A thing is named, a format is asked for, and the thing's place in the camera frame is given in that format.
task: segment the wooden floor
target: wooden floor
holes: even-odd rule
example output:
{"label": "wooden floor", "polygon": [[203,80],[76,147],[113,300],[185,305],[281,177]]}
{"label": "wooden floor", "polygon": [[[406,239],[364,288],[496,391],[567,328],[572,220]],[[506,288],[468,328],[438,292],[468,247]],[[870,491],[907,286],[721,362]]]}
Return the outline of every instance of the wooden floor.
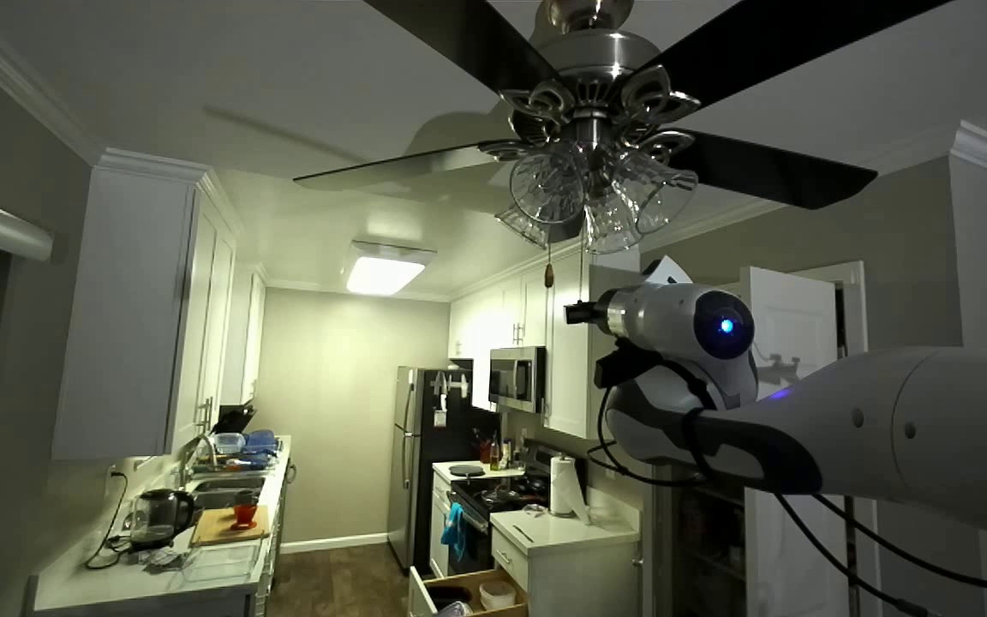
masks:
{"label": "wooden floor", "polygon": [[406,575],[389,545],[281,554],[269,617],[400,617]]}

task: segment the bowl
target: bowl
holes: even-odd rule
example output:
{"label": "bowl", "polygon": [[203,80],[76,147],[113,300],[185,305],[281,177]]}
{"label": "bowl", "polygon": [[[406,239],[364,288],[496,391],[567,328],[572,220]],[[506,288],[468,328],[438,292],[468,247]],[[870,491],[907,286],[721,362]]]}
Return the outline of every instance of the bowl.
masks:
{"label": "bowl", "polygon": [[503,607],[513,607],[518,588],[512,583],[500,583],[500,579],[480,583],[480,600],[487,611],[503,611]]}

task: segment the countertop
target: countertop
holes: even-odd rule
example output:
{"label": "countertop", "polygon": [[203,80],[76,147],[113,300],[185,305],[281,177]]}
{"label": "countertop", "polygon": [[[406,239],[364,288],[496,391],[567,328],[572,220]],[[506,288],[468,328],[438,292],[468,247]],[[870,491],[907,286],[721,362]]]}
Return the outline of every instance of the countertop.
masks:
{"label": "countertop", "polygon": [[482,478],[458,478],[458,472],[452,472],[452,465],[480,465],[482,478],[525,478],[525,465],[489,465],[489,464],[480,464],[480,459],[442,459],[442,464],[432,464],[432,472],[438,481],[449,481],[449,483],[455,483],[455,481],[482,481]]}
{"label": "countertop", "polygon": [[[281,451],[263,478],[257,504],[278,523],[286,472],[287,472],[293,440],[281,434]],[[144,481],[126,491],[131,504],[141,491],[172,486],[172,459],[144,455],[149,465],[166,471],[155,481]],[[131,600],[160,600],[190,594],[252,594],[269,575],[269,559],[273,538],[227,542],[190,548],[193,529],[175,538],[175,551],[185,559],[166,571],[149,571],[144,562],[121,562],[110,568],[84,568],[91,551],[100,545],[110,521],[95,521],[76,545],[65,545],[43,571],[35,594],[35,615],[100,607],[100,604],[131,604]]]}
{"label": "countertop", "polygon": [[637,530],[614,521],[552,518],[548,510],[494,510],[494,529],[527,551],[558,551],[572,545],[637,542]]}

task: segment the ceiling fan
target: ceiling fan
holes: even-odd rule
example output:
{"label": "ceiling fan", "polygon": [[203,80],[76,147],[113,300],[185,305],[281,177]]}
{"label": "ceiling fan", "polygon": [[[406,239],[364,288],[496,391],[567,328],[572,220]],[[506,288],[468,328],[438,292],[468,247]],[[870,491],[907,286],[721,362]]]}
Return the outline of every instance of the ceiling fan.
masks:
{"label": "ceiling fan", "polygon": [[592,250],[625,250],[666,227],[698,182],[802,209],[861,191],[869,169],[679,120],[945,0],[741,0],[666,53],[622,32],[634,0],[545,0],[558,33],[540,47],[487,0],[367,3],[489,85],[512,105],[513,137],[294,182],[513,160],[500,222],[543,247],[586,232]]}

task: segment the ceiling fan blade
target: ceiling fan blade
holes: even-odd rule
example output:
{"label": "ceiling fan blade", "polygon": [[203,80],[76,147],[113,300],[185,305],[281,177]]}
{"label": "ceiling fan blade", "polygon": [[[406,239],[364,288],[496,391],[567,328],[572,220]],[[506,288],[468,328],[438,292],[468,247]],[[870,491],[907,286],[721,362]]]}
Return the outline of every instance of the ceiling fan blade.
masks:
{"label": "ceiling fan blade", "polygon": [[558,72],[487,0],[367,0],[494,94],[535,90]]}
{"label": "ceiling fan blade", "polygon": [[666,66],[677,90],[709,105],[941,3],[945,0],[745,0],[647,66]]}
{"label": "ceiling fan blade", "polygon": [[833,206],[875,182],[870,169],[854,169],[712,134],[691,137],[691,147],[667,158],[673,169],[695,170],[704,185],[746,191],[798,209]]}
{"label": "ceiling fan blade", "polygon": [[512,158],[513,158],[513,142],[480,142],[480,145],[464,145],[464,147],[438,147],[438,150],[417,150],[417,153],[400,153],[400,158],[383,158],[383,160],[367,160],[367,163],[350,163],[350,169],[294,176],[294,182],[309,190],[357,190],[357,185],[434,176],[434,170],[458,170],[458,169],[476,169],[476,163],[494,163],[494,160],[512,160]]}

